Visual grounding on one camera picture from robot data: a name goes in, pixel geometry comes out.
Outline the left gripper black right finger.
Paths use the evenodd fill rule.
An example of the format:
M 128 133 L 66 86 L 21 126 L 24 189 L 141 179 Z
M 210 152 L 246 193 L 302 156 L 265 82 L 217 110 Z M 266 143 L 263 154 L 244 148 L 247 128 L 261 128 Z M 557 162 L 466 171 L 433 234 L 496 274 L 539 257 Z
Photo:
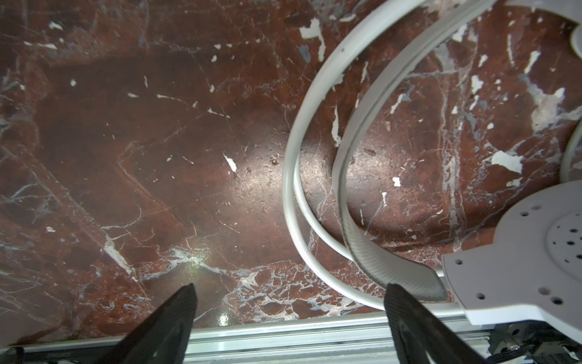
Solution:
M 405 288 L 387 285 L 383 304 L 401 363 L 475 362 L 475 351 Z

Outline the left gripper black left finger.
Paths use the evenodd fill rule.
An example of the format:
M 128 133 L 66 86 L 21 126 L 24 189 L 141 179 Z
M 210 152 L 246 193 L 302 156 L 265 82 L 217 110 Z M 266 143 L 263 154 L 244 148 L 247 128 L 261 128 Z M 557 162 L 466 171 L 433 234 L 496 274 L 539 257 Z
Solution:
M 181 287 L 98 363 L 182 363 L 198 298 L 194 285 Z

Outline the white headphones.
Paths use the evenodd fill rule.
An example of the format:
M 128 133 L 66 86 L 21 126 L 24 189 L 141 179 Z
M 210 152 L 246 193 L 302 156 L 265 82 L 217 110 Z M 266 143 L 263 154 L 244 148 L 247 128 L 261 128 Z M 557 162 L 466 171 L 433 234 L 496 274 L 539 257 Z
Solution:
M 338 232 L 306 200 L 302 143 L 333 81 L 419 6 L 388 1 L 371 12 L 309 87 L 283 165 L 292 241 L 322 281 L 362 305 L 383 309 L 318 262 L 300 218 L 377 286 L 401 285 L 435 315 L 535 320 L 580 341 L 579 1 L 455 1 L 415 28 L 337 142 Z

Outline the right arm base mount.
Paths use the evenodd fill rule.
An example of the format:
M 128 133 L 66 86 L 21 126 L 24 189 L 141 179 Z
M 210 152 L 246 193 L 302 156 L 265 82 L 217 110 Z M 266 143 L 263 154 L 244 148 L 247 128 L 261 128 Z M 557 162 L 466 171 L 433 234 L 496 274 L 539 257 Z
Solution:
M 580 363 L 581 344 L 538 321 L 495 325 L 488 363 Z

